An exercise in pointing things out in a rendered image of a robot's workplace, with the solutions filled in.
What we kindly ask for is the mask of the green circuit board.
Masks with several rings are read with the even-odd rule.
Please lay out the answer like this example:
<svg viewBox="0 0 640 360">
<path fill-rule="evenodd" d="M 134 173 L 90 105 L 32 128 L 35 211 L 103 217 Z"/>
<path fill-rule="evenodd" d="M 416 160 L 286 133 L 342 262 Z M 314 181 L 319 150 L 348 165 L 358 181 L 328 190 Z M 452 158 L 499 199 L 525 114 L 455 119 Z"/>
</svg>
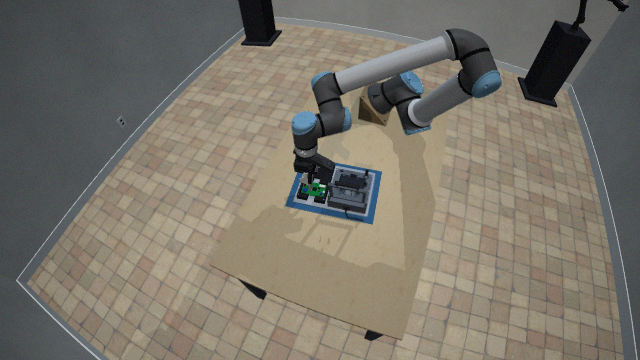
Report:
<svg viewBox="0 0 640 360">
<path fill-rule="evenodd" d="M 323 196 L 324 197 L 324 193 L 326 190 L 327 185 L 324 184 L 319 184 L 319 183 L 314 183 L 313 182 L 313 188 L 311 189 L 311 191 L 309 191 L 308 185 L 303 184 L 301 193 L 306 193 L 308 195 L 311 196 Z"/>
</svg>

